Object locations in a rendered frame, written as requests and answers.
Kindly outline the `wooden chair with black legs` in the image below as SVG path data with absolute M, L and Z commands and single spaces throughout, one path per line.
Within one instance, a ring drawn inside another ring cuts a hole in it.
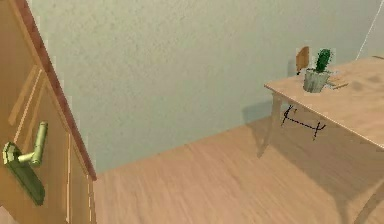
M 309 65 L 309 47 L 304 46 L 296 54 L 296 58 L 295 58 L 296 74 L 299 75 L 303 69 L 308 67 L 308 65 Z M 316 139 L 318 132 L 323 130 L 326 127 L 326 125 L 322 125 L 320 122 L 317 122 L 317 125 L 313 127 L 311 125 L 308 125 L 298 120 L 295 120 L 293 118 L 290 118 L 289 114 L 291 112 L 294 112 L 294 113 L 297 112 L 297 109 L 293 105 L 290 105 L 288 109 L 283 113 L 283 120 L 281 124 L 284 124 L 286 120 L 289 120 L 299 125 L 302 125 L 304 127 L 307 127 L 314 131 L 313 139 Z

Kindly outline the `green cactus in grey pot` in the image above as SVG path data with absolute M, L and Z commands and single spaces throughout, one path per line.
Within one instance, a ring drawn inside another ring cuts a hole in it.
M 331 71 L 328 65 L 332 60 L 333 52 L 330 49 L 321 49 L 317 54 L 314 68 L 305 71 L 303 89 L 309 93 L 320 93 L 327 83 Z

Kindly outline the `light wooden table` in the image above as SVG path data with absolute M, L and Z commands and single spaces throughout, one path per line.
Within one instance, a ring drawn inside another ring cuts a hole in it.
M 272 113 L 257 155 L 274 148 L 334 200 L 340 224 L 384 224 L 384 59 L 336 66 L 319 93 L 302 75 L 266 83 Z

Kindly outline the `brown wooden room door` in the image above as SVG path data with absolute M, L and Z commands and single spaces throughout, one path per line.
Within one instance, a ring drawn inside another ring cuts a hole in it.
M 33 151 L 48 123 L 42 165 L 45 188 L 37 206 L 3 164 L 15 143 Z M 0 0 L 0 224 L 97 224 L 95 170 L 26 0 Z

